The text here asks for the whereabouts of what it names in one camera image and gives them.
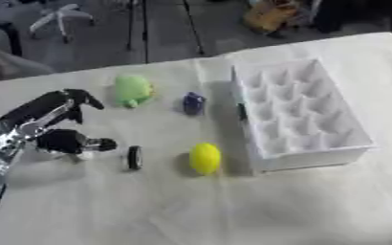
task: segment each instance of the tripod leg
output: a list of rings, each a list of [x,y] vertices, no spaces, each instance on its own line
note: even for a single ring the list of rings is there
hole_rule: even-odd
[[[187,0],[183,0],[183,5],[185,7],[185,11],[187,13],[188,20],[190,22],[190,28],[193,31],[194,38],[196,39],[196,44],[198,46],[198,53],[199,53],[199,55],[202,56],[205,54],[205,51],[204,51],[204,47],[202,46],[201,38],[199,37],[198,32],[197,32],[196,27],[193,22],[193,16],[191,15],[191,12],[190,12],[190,5],[188,4]]]
[[[148,23],[147,23],[147,0],[142,0],[142,19],[143,19],[143,31],[142,41],[144,42],[144,59],[145,63],[148,64]]]
[[[129,26],[126,48],[128,51],[130,51],[132,50],[132,28],[134,27],[134,0],[129,0],[129,2],[127,3],[127,9],[129,10]]]

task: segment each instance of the green stuffed turtle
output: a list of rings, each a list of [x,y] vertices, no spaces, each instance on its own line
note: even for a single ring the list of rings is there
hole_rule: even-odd
[[[135,108],[154,94],[153,85],[142,76],[116,77],[116,99],[119,104]]]

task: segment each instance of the white table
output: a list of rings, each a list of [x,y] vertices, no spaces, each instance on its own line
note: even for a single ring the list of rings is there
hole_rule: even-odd
[[[230,64],[306,57],[322,59],[379,147],[343,167],[245,176]],[[156,98],[136,110],[110,105],[117,73],[147,76]],[[107,104],[85,109],[80,129],[142,145],[144,168],[120,172],[118,152],[79,165],[27,156],[0,205],[1,245],[392,244],[391,33],[0,82],[0,115],[65,87],[87,89]],[[174,109],[187,91],[208,97],[205,117]],[[200,141],[222,148],[218,174],[194,177],[186,169],[185,154]]]

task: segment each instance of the yellow ball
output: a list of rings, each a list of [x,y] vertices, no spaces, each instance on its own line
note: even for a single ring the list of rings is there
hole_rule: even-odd
[[[201,143],[190,151],[190,166],[203,175],[209,175],[220,166],[221,153],[215,145]]]

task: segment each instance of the white egg tray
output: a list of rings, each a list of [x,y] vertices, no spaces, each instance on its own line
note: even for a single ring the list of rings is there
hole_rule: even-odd
[[[373,146],[317,59],[234,67],[254,172],[354,162]]]

